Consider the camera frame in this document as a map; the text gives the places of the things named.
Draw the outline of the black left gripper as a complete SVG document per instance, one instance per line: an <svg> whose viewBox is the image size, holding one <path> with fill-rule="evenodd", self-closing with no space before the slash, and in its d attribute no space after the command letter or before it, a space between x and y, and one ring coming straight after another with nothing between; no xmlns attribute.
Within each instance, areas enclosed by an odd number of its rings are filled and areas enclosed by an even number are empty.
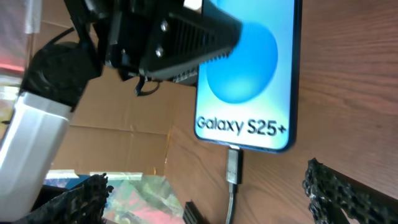
<svg viewBox="0 0 398 224"><path fill-rule="evenodd" d="M228 57L242 22L203 1L199 14L177 1L65 1L79 41L63 50L72 83L85 85L103 67L123 80L168 80L202 63Z"/></svg>

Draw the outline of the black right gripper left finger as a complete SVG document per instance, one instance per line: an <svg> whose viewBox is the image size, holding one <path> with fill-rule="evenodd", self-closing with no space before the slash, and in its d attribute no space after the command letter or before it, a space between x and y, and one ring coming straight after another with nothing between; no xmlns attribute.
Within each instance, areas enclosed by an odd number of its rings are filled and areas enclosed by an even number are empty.
<svg viewBox="0 0 398 224"><path fill-rule="evenodd" d="M103 213L113 189L105 173L71 189L44 185L30 212L12 224L105 224Z"/></svg>

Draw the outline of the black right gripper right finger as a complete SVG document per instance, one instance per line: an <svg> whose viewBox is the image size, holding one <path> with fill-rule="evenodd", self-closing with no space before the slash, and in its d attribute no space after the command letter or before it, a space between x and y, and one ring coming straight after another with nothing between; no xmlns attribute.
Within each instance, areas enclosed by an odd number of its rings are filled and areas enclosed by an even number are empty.
<svg viewBox="0 0 398 224"><path fill-rule="evenodd" d="M397 200L320 162L308 161L302 182L315 223L397 224Z"/></svg>

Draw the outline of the blue Galaxy smartphone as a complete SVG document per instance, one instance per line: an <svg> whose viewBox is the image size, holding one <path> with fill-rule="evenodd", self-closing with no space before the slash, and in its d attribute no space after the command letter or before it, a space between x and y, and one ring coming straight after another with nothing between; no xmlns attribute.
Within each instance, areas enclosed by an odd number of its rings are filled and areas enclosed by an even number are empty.
<svg viewBox="0 0 398 224"><path fill-rule="evenodd" d="M231 55L198 69L195 136L215 144L283 153L297 135L301 0L204 1L241 21Z"/></svg>

